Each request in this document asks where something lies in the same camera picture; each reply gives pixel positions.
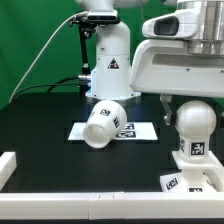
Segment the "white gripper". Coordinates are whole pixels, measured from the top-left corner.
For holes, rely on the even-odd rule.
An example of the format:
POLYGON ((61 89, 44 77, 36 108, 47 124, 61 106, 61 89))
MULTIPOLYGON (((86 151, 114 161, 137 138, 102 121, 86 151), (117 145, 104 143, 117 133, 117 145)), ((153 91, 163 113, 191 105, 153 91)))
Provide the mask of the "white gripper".
POLYGON ((134 54, 130 85, 161 94, 167 125, 176 123, 171 95, 224 98, 224 57, 189 54, 187 47, 185 41, 149 39, 134 54))

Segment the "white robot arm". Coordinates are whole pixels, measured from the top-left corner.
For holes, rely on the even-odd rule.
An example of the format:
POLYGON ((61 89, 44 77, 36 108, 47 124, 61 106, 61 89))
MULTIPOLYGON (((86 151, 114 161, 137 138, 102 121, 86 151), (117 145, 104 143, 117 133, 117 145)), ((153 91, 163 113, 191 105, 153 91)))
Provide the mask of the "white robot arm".
POLYGON ((224 97, 224 0, 160 0, 176 11, 143 23, 130 52, 130 30, 117 10, 148 0, 75 0, 80 37, 97 36, 88 97, 123 100, 141 93, 224 97))

